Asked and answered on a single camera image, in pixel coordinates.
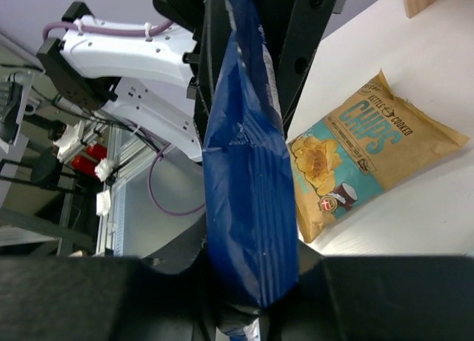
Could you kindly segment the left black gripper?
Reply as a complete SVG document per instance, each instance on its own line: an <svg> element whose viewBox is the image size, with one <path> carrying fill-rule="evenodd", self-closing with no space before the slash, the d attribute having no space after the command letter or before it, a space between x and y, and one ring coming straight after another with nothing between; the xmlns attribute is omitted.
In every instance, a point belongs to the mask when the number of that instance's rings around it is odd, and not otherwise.
<svg viewBox="0 0 474 341"><path fill-rule="evenodd" d="M287 25L277 70L277 88L286 133L332 13L339 14L346 0L252 0L263 22L275 19ZM230 25L224 0L153 0L155 10L193 32L199 54L194 70L196 92L194 122L204 140Z"/></svg>

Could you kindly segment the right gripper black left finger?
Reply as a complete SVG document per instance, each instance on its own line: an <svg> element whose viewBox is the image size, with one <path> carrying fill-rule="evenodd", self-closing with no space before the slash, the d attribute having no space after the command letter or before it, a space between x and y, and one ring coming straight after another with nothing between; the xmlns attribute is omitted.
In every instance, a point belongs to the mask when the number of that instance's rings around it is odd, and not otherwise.
<svg viewBox="0 0 474 341"><path fill-rule="evenodd" d="M1 259L3 340L214 340L206 222L149 257Z"/></svg>

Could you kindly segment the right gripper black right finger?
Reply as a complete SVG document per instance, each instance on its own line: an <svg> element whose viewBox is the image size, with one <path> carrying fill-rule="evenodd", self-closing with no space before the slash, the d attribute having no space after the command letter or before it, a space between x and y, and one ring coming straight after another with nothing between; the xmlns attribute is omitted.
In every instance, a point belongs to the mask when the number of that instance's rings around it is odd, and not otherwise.
<svg viewBox="0 0 474 341"><path fill-rule="evenodd" d="M472 340L473 257L323 256L261 316L263 340Z"/></svg>

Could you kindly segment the yellow kettle cooked chips bag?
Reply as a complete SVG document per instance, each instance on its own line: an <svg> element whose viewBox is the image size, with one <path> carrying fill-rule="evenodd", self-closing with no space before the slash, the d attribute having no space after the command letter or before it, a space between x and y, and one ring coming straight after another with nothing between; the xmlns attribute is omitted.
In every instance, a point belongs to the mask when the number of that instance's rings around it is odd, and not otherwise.
<svg viewBox="0 0 474 341"><path fill-rule="evenodd" d="M304 242L468 141L395 95L378 73L288 144Z"/></svg>

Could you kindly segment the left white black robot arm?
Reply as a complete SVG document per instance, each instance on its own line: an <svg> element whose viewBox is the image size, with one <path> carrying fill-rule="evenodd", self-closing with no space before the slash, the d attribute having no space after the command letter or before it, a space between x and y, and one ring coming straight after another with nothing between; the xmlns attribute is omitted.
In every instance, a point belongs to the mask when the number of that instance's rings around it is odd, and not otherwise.
<svg viewBox="0 0 474 341"><path fill-rule="evenodd" d="M324 31L346 0L245 0L272 60L286 133ZM131 122L201 161L213 94L231 31L226 0L153 0L162 25L97 19L81 1L43 30L37 56L59 94Z"/></svg>

